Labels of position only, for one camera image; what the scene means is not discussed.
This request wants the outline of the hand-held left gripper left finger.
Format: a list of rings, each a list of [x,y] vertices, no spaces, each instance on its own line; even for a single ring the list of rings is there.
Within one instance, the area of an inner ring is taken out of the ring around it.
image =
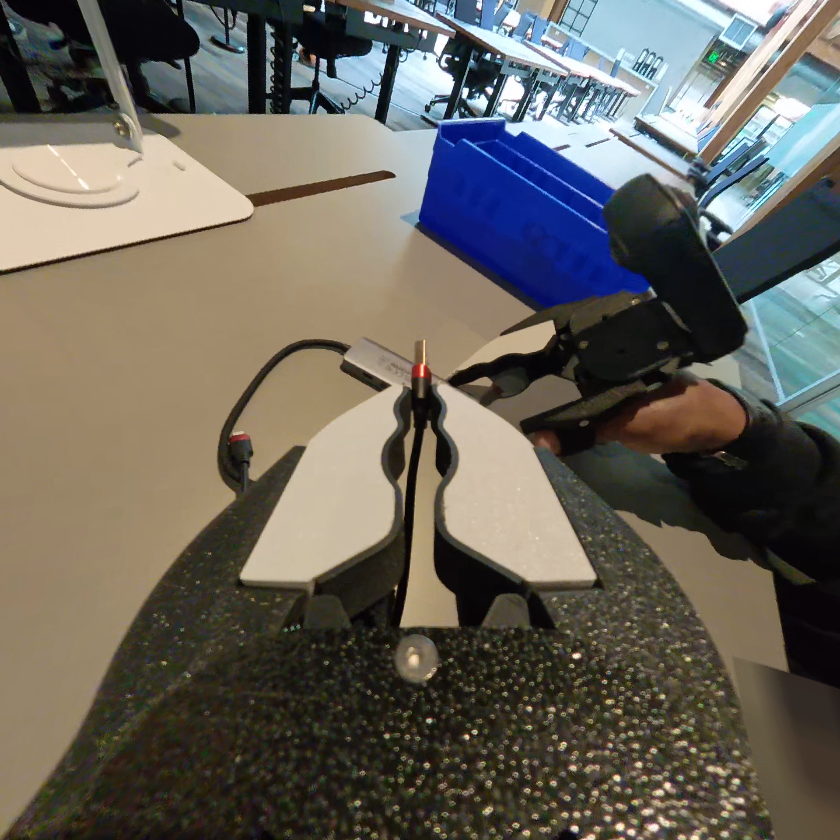
[[[367,611],[404,571],[411,392],[391,385],[315,434],[239,573],[242,585],[329,595]]]

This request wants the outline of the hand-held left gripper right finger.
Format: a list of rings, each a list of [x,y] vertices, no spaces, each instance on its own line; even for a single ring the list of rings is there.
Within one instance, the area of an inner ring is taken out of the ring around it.
[[[485,613],[498,595],[594,590],[598,574],[537,449],[453,386],[433,393],[434,567],[457,612]]]

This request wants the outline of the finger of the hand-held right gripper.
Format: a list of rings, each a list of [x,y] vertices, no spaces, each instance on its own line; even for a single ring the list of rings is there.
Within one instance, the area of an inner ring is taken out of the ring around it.
[[[536,354],[538,371],[527,374],[520,384],[516,374],[480,375],[482,365],[495,363],[502,357]],[[448,378],[448,384],[477,401],[497,401],[518,396],[531,383],[547,375],[561,375],[564,370],[564,350],[558,344],[553,324],[536,324],[525,329],[506,332],[490,341],[462,363]]]

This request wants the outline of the black usb cable red plug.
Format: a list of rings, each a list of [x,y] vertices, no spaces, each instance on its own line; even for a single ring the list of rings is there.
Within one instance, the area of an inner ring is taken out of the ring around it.
[[[404,510],[404,569],[395,590],[392,624],[399,627],[402,623],[408,583],[413,556],[413,531],[415,501],[417,492],[417,474],[421,459],[425,429],[427,427],[429,405],[432,395],[432,372],[427,363],[427,342],[419,339],[415,342],[414,360],[411,376],[411,413],[413,421],[413,441],[408,459],[406,495]]]

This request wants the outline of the grey usb hub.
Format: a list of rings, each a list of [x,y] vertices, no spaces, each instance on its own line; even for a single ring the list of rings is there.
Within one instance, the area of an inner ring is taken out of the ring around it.
[[[361,338],[343,353],[339,368],[376,392],[392,386],[410,390],[417,359],[418,356],[409,360],[371,339]]]

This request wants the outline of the person's right forearm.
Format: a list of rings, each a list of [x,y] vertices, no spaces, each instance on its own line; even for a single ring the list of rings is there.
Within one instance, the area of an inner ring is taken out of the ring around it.
[[[775,557],[773,585],[791,672],[839,687],[839,446],[819,427],[716,382],[747,417],[707,454],[665,455],[720,528]]]

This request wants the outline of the person's right hand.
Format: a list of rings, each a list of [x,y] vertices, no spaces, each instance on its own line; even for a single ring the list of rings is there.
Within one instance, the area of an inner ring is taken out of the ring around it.
[[[714,454],[745,431],[748,411],[712,381],[679,374],[595,427],[595,443],[649,455]]]

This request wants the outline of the dark flat panel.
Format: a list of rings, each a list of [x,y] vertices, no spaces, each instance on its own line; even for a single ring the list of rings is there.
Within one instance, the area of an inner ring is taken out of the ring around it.
[[[811,269],[839,250],[838,183],[824,178],[715,252],[736,301],[743,304]]]

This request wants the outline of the black office chair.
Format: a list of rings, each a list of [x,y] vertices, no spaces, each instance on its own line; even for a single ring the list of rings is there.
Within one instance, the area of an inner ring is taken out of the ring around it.
[[[100,1],[99,7],[120,64],[126,69],[134,100],[148,112],[179,112],[150,93],[141,66],[185,62],[188,106],[194,109],[191,59],[200,49],[195,29],[165,1]]]
[[[727,190],[729,190],[736,184],[739,184],[744,179],[751,176],[758,169],[768,164],[768,162],[768,155],[761,155],[754,158],[749,163],[740,167],[734,173],[722,178],[718,178],[708,189],[706,189],[705,192],[703,192],[700,195],[699,198],[697,198],[697,214],[699,217],[705,217],[709,221],[711,233],[713,233],[715,236],[733,235],[733,228],[721,218],[719,218],[719,216],[712,213],[709,207],[715,200],[719,198],[720,195],[725,193]]]
[[[363,88],[362,93],[343,102],[332,100],[321,90],[321,64],[325,66],[326,76],[335,79],[338,60],[365,57],[371,53],[372,40],[348,34],[346,16],[338,3],[320,2],[316,10],[303,12],[300,23],[291,27],[291,38],[303,57],[310,60],[313,75],[309,87],[290,89],[289,101],[306,102],[308,114],[319,110],[332,115],[345,113],[375,90],[376,84],[372,83],[371,88]]]

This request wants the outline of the blue plastic bin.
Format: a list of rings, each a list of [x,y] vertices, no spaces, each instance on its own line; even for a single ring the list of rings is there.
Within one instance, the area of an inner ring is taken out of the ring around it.
[[[615,192],[502,119],[438,125],[418,220],[538,309],[643,293],[619,266],[603,207]]]

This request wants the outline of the wooden beam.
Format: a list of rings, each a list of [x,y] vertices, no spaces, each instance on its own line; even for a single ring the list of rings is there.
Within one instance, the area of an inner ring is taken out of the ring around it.
[[[838,36],[838,1],[796,3],[745,60],[710,113],[715,131],[699,153],[713,162],[751,120],[765,98],[824,35]]]

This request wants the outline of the wooden office desk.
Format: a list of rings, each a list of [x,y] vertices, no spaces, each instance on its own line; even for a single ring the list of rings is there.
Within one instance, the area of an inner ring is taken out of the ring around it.
[[[385,47],[374,113],[374,119],[383,125],[387,122],[402,53],[429,53],[436,47],[438,37],[455,36],[453,28],[407,1],[326,1],[323,10],[342,19],[347,35]]]
[[[499,35],[474,24],[463,23],[443,13],[435,13],[435,17],[454,30],[452,40],[459,48],[453,68],[453,88],[448,96],[441,122],[451,120],[457,115],[469,69],[475,64],[474,58],[479,54],[488,54],[501,62],[484,111],[487,119],[497,110],[505,77],[518,77],[524,81],[523,94],[511,118],[511,122],[520,123],[526,117],[539,84],[552,81],[554,86],[558,87],[561,81],[570,75],[570,71],[563,67],[558,59],[542,55],[531,43],[520,43],[512,37]]]

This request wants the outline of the white flat board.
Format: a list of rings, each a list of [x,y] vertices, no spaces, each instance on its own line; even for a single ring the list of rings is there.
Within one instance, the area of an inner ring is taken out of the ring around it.
[[[239,223],[252,202],[118,119],[2,120],[1,271]]]

